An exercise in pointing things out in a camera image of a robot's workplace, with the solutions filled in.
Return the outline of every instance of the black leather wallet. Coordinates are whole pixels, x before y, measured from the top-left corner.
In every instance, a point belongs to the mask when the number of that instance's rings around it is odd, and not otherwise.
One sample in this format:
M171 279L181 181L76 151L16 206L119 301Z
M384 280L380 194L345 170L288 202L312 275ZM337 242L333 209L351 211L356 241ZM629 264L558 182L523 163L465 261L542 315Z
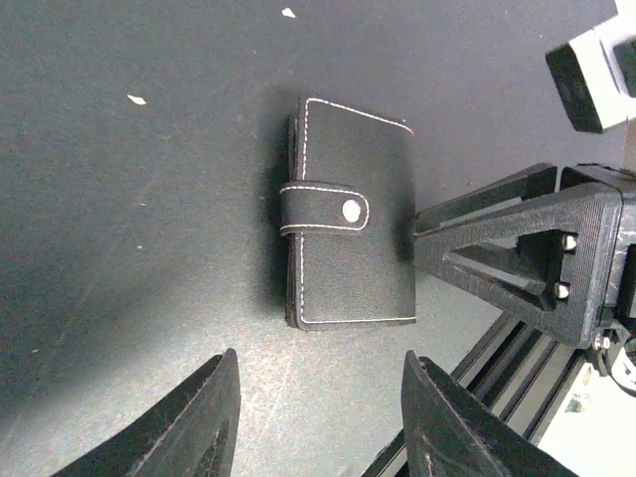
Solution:
M300 100L280 190L290 325L415 321L411 136L399 121Z

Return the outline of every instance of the white speck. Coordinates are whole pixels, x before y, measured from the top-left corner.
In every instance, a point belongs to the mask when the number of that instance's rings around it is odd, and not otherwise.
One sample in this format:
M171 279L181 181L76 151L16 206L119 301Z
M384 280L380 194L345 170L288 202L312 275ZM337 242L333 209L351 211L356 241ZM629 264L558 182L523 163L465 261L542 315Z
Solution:
M140 106L145 106L146 105L146 100L141 97L141 96L133 96L132 94L128 95L128 99L130 99L132 102L134 102L135 104L138 104Z
M296 18L296 15L294 14L294 12L291 11L291 8L289 8L289 7L283 9L283 11L280 12L280 13L282 13L283 17Z

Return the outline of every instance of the black notebook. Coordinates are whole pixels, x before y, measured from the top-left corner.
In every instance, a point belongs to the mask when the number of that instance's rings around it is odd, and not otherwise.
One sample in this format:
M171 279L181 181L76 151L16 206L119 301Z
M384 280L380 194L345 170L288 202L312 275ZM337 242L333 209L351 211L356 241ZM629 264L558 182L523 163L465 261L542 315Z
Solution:
M414 322L411 137L401 121L300 100L280 190L290 325Z

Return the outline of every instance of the snap button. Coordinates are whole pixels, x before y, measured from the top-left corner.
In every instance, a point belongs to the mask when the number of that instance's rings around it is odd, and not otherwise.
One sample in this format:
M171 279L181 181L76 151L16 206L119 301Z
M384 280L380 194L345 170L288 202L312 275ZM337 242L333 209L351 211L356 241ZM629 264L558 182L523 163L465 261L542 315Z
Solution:
M353 199L348 200L342 206L342 215L345 216L345 220L351 224L358 221L361 212L362 207Z

